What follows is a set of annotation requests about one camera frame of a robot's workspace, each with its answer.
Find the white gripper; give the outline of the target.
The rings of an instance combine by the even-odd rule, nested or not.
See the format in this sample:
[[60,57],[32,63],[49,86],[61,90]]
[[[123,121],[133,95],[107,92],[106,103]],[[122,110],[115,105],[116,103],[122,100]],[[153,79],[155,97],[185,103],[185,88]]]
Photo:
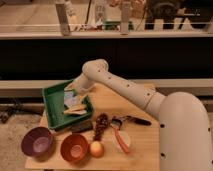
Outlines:
[[81,73],[65,87],[65,90],[75,90],[78,94],[86,94],[93,88],[93,86],[94,81],[89,79],[85,74]]

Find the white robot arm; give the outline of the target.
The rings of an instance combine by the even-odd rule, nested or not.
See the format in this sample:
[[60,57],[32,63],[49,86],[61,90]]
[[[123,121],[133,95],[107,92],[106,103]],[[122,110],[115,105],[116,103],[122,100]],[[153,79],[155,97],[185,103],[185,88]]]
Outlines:
[[213,171],[213,141],[206,108],[194,95],[167,96],[109,72],[106,60],[84,63],[68,87],[84,94],[101,83],[159,121],[160,171]]

